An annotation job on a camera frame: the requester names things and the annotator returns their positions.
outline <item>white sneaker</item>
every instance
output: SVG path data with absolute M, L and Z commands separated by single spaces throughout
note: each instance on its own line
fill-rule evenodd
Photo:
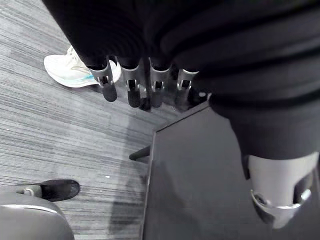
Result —
M 120 64 L 109 61 L 113 82 L 118 81 L 121 75 Z M 71 46 L 66 55 L 50 55 L 44 58 L 44 67 L 47 73 L 58 83 L 70 87 L 81 88 L 98 84 L 89 68 L 80 60 L 78 54 Z

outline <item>floor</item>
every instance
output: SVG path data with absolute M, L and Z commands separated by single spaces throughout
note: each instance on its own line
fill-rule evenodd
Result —
M 56 83 L 43 59 L 69 43 L 42 2 L 0 6 L 0 185 L 75 179 L 80 194 L 57 203 L 75 239 L 138 239 L 147 165 L 129 154 L 178 113 L 130 108 L 120 83 L 113 103 L 96 87 Z

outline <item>black table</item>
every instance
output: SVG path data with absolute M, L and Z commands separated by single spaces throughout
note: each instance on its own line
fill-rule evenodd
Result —
M 320 238 L 319 178 L 287 226 L 264 224 L 252 204 L 236 136 L 206 103 L 155 132 L 150 160 L 143 240 Z

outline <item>black cloth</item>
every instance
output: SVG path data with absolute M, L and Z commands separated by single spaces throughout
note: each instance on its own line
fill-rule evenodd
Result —
M 43 0 L 88 67 L 106 55 L 199 71 L 244 155 L 320 151 L 317 0 Z

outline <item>shoe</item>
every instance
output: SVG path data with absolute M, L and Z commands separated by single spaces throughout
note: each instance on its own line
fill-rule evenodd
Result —
M 109 60 L 113 82 L 121 75 L 120 64 Z M 70 88 L 81 88 L 98 84 L 89 68 L 81 61 L 75 49 L 70 46 L 66 55 L 50 55 L 44 58 L 44 67 L 50 77 Z
M 38 185 L 41 187 L 42 199 L 50 202 L 72 199 L 80 192 L 80 184 L 71 179 L 55 179 L 41 183 L 18 184 L 17 186 Z

